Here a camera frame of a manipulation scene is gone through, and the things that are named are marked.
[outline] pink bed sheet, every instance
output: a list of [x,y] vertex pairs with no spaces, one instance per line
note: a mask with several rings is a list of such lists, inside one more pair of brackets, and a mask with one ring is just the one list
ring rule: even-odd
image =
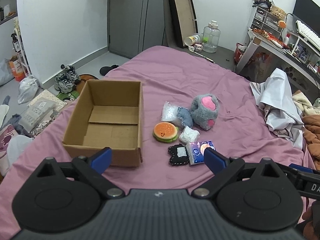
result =
[[[109,168],[104,173],[126,192],[130,188],[187,188],[190,191],[213,176],[203,164],[172,167],[167,148],[178,141],[166,144],[152,137],[165,101],[188,108],[196,95],[209,92],[219,100],[219,116],[211,130],[199,130],[199,140],[211,140],[221,154],[239,156],[247,162],[259,162],[268,156],[285,165],[295,163],[314,167],[308,152],[304,154],[293,148],[290,142],[269,132],[263,114],[255,104],[249,82],[217,64],[157,46],[112,70],[105,79],[143,83],[143,163],[136,169]],[[61,140],[73,109],[74,104],[36,137],[0,185],[1,240],[7,240],[19,231],[11,203],[32,171],[47,156],[55,157],[58,162],[71,160]]]

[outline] black felt item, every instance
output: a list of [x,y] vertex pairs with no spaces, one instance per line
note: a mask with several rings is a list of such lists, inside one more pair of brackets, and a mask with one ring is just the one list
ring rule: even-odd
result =
[[[178,148],[183,147],[186,150],[187,156],[178,157]],[[172,166],[187,165],[189,163],[189,157],[187,149],[182,144],[176,144],[168,148],[168,153],[171,155],[169,163]]]

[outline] cardboard box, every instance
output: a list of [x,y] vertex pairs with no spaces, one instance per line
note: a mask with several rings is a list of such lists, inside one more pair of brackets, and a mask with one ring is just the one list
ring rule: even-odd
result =
[[22,67],[21,63],[18,61],[17,56],[13,56],[9,60],[9,65],[10,65],[10,68],[12,70],[12,74],[13,74],[16,81],[21,81],[22,79],[24,79],[26,77],[26,75],[24,74],[24,71],[23,71],[23,67]]
[[141,82],[87,81],[63,137],[64,148],[73,158],[110,147],[111,165],[139,166],[142,106]]

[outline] metal door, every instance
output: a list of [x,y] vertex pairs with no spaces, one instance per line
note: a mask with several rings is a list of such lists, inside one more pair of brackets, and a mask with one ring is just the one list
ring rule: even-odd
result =
[[133,58],[164,43],[163,0],[109,0],[108,49]]
[[108,0],[108,49],[133,58],[138,54],[143,0]]

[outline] small drawer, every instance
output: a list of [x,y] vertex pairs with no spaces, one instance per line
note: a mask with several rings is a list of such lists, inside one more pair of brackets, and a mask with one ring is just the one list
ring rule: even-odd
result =
[[262,9],[260,9],[260,8],[258,8],[258,7],[257,7],[257,13],[259,13],[259,14],[261,14],[261,15],[263,15],[263,16],[266,16],[266,15],[267,15],[267,11],[262,10]]
[[258,30],[261,30],[261,27],[259,27],[259,26],[257,26],[257,25],[254,25],[254,24],[251,25],[251,28],[252,28],[252,29],[256,28],[256,29],[258,29]]
[[263,25],[263,22],[261,22],[255,18],[255,19],[253,19],[252,24],[257,25],[261,28]]
[[273,36],[275,36],[277,39],[280,36],[280,32],[277,32],[275,29],[271,28],[269,25],[264,24],[262,26],[262,30],[265,30],[267,33],[271,33]]
[[277,31],[281,31],[281,27],[278,26],[278,22],[271,17],[266,18],[265,23],[274,28]]
[[262,22],[263,22],[263,20],[264,20],[264,16],[261,15],[261,14],[259,14],[259,13],[256,13],[256,15],[255,15],[254,17],[255,17],[256,19],[262,21]]

